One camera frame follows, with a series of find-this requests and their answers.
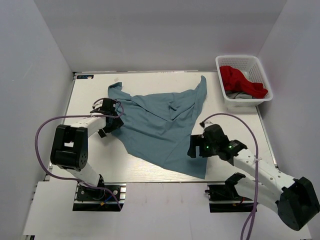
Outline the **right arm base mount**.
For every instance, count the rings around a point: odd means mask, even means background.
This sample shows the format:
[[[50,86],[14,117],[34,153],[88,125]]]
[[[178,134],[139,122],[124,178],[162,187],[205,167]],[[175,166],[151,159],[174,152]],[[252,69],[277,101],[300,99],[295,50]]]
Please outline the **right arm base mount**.
[[[253,210],[252,199],[228,190],[225,184],[210,184],[204,191],[209,200],[210,213],[249,213]]]

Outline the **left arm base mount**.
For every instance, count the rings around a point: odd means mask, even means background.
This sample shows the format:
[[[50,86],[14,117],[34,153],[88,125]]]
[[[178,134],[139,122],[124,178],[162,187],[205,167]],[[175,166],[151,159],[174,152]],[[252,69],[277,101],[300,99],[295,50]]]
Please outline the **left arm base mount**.
[[[126,186],[126,183],[105,184],[105,187],[115,195],[121,207],[125,203]],[[74,212],[119,212],[120,208],[108,191],[96,190],[78,184],[72,210]]]

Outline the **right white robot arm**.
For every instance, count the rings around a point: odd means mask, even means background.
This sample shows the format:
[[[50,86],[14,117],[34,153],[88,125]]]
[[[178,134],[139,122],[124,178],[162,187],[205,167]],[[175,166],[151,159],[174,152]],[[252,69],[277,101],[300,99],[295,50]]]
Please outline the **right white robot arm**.
[[[241,169],[221,188],[209,186],[206,192],[212,200],[253,200],[274,211],[292,230],[299,231],[320,212],[313,184],[305,177],[287,175],[263,160],[255,158],[245,144],[229,140],[218,124],[206,127],[202,134],[191,135],[187,154],[191,158],[218,156]]]

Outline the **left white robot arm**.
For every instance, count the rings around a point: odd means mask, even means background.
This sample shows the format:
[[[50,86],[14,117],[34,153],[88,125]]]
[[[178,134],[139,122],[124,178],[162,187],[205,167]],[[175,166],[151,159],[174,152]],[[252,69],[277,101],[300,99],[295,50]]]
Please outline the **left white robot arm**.
[[[106,187],[103,177],[88,163],[89,137],[98,134],[104,138],[107,134],[121,128],[121,116],[118,112],[122,105],[111,98],[102,98],[93,104],[88,117],[83,117],[71,125],[60,124],[55,131],[50,161],[53,165],[71,173],[83,186],[89,186],[88,193],[99,200],[105,196]]]

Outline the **blue-grey t-shirt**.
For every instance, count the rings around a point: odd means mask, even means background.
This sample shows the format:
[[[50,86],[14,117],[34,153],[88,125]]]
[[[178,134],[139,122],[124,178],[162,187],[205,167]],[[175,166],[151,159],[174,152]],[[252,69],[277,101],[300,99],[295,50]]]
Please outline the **blue-grey t-shirt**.
[[[207,96],[204,76],[195,89],[135,95],[122,83],[108,87],[108,96],[121,102],[123,126],[112,132],[130,155],[166,170],[204,179],[207,158],[188,156],[196,120]]]

